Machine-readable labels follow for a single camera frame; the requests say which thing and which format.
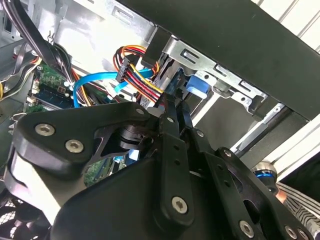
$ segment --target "yellow wire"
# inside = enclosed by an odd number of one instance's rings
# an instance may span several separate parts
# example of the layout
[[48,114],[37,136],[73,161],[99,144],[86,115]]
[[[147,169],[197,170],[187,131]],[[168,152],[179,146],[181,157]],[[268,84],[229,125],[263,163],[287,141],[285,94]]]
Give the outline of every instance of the yellow wire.
[[153,88],[154,90],[157,90],[159,93],[163,93],[164,91],[161,90],[160,88],[156,87],[155,85],[153,85],[151,82],[149,82],[148,80],[146,80],[141,74],[140,72],[138,72],[138,70],[136,69],[135,65],[133,65],[132,63],[130,64],[130,67],[133,69],[133,71],[135,72],[135,74],[137,74],[139,76],[139,78],[148,86],[150,86],[151,88]]
[[0,83],[0,99],[4,96],[4,89],[2,83]]
[[[74,69],[72,69],[72,71],[73,71],[73,74],[74,74],[76,80],[78,81],[80,79],[79,75],[76,73],[76,71]],[[80,87],[80,91],[82,92],[82,94],[84,96],[84,101],[86,102],[86,104],[88,106],[92,106],[91,101],[89,100],[89,98],[88,98],[88,96],[86,94],[86,91],[85,91],[83,86]]]

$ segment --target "metal frame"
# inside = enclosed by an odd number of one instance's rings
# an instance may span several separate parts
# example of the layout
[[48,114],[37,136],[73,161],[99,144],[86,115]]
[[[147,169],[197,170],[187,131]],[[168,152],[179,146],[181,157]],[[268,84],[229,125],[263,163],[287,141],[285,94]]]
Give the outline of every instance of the metal frame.
[[320,152],[320,115],[271,152],[264,162],[275,167],[281,181]]
[[118,1],[306,119],[319,114],[320,56],[253,2]]

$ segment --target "cable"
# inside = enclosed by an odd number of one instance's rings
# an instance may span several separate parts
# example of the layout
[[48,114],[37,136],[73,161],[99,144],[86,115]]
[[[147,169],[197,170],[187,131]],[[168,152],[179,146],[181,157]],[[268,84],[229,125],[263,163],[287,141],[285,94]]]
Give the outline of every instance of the cable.
[[137,74],[139,76],[139,78],[147,85],[149,85],[149,87],[153,88],[154,90],[158,91],[159,93],[163,93],[164,91],[161,90],[160,88],[156,87],[155,85],[153,85],[151,82],[149,82],[148,80],[146,80],[136,69],[135,65],[133,65],[132,63],[130,64],[130,67],[133,69],[134,73]]
[[14,75],[16,75],[17,73],[20,72],[21,67],[22,67],[22,63],[23,63],[24,58],[25,58],[25,53],[26,53],[27,45],[28,45],[27,42],[24,42],[24,43],[21,45],[20,50],[19,50],[19,53],[18,53],[18,55],[16,56],[15,66],[14,66],[14,69],[13,69],[13,72],[12,72],[11,76],[14,76]]
[[4,96],[4,86],[2,83],[0,83],[0,100],[3,98]]
[[27,82],[27,79],[28,79],[28,76],[30,75],[30,73],[41,63],[41,61],[42,61],[42,59],[39,58],[38,61],[35,64],[26,66],[22,70],[20,79],[17,82],[17,84],[12,89],[10,89],[9,91],[3,93],[3,96],[0,99],[0,102],[5,100],[5,99],[7,99],[7,98],[9,98],[9,97],[12,97],[15,94],[17,94],[23,88],[25,83]]
[[[149,74],[151,70],[149,69],[143,69],[141,72],[142,75],[144,74]],[[86,76],[83,76],[82,78],[80,78],[80,80],[78,80],[77,82],[75,82],[74,87],[73,87],[73,103],[74,103],[74,107],[75,108],[79,108],[80,105],[78,103],[78,98],[77,98],[77,91],[78,89],[87,83],[93,82],[93,81],[98,81],[98,80],[106,80],[106,79],[115,79],[117,76],[117,72],[98,72],[98,73],[94,73],[94,74],[89,74]]]
[[55,49],[43,39],[31,21],[20,0],[0,0],[8,18],[20,32],[27,43],[52,69],[61,72],[56,60]]
[[[129,45],[129,46],[120,47],[113,56],[114,68],[117,71],[119,71],[120,65],[123,62],[122,56],[125,56],[125,53],[135,54],[135,55],[139,55],[140,57],[143,57],[145,52],[146,52],[146,49],[142,46],[139,46],[139,45]],[[158,73],[158,71],[159,71],[158,63],[155,66],[155,69],[152,69],[152,71],[153,71],[153,75],[150,75],[149,77],[152,77]],[[130,65],[129,65],[129,68],[126,70],[125,75],[127,76],[127,78],[123,79],[123,80],[125,80],[125,82],[127,84],[130,84],[132,87],[134,87],[140,93],[140,95],[138,95],[138,97],[143,95],[144,97],[146,97],[148,100],[150,100],[152,102],[157,101],[157,99],[159,98],[159,95],[161,94],[161,91],[157,91],[157,89],[155,89],[156,86],[154,86],[152,83],[149,83],[145,79],[145,76],[142,76],[142,79],[144,79],[149,84],[145,83],[141,79],[141,77],[135,73],[134,69]]]

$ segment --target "orange wire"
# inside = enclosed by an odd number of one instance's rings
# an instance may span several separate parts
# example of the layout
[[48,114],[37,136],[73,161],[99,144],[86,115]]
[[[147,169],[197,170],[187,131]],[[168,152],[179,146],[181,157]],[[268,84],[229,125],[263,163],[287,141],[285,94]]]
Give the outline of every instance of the orange wire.
[[125,56],[125,50],[128,48],[137,48],[137,49],[141,49],[143,51],[146,51],[147,49],[143,46],[140,45],[128,45],[128,46],[124,46],[121,50],[121,56],[124,57]]
[[[75,77],[75,79],[78,81],[80,79],[79,75],[75,72],[75,70],[72,68],[72,74]],[[91,106],[91,101],[88,99],[86,91],[84,89],[83,86],[80,87],[80,90],[82,91],[82,94],[84,96],[84,100],[86,101],[86,104],[88,104],[88,106]]]

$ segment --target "screw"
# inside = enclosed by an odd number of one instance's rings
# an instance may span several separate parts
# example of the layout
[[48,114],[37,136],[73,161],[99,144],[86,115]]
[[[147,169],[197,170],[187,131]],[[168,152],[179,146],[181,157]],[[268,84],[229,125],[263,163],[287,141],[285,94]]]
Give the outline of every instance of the screw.
[[304,231],[302,231],[300,228],[298,228],[298,232],[299,232],[300,235],[303,237],[303,239],[309,240],[307,234],[306,234]]
[[35,132],[41,136],[51,136],[55,133],[55,128],[49,124],[41,123],[35,126]]
[[214,87],[213,89],[214,89],[218,94],[221,93],[221,90],[220,90],[220,89],[218,89],[218,88],[216,88],[216,87]]
[[232,156],[231,152],[229,152],[228,150],[223,150],[223,152],[229,158]]
[[70,153],[79,154],[84,150],[84,145],[78,140],[71,139],[65,143],[65,148]]
[[284,226],[286,233],[292,238],[297,239],[297,234],[289,226]]
[[281,108],[280,108],[279,106],[277,106],[277,107],[274,109],[274,112],[275,112],[275,113],[278,113],[278,112],[280,112],[280,110],[281,110]]
[[205,136],[204,133],[200,130],[197,130],[196,133],[202,138]]
[[239,222],[239,226],[241,231],[250,239],[252,239],[255,236],[255,232],[252,229],[252,227],[244,220],[241,220]]
[[167,117],[166,118],[170,123],[174,123],[175,122],[175,120],[173,120],[171,117]]
[[145,112],[144,112],[143,110],[141,110],[140,108],[137,108],[137,109],[136,109],[136,112],[137,112],[138,114],[141,114],[141,115],[144,115],[144,114],[145,114]]
[[188,205],[185,200],[179,196],[172,198],[172,207],[180,214],[185,214],[188,211]]

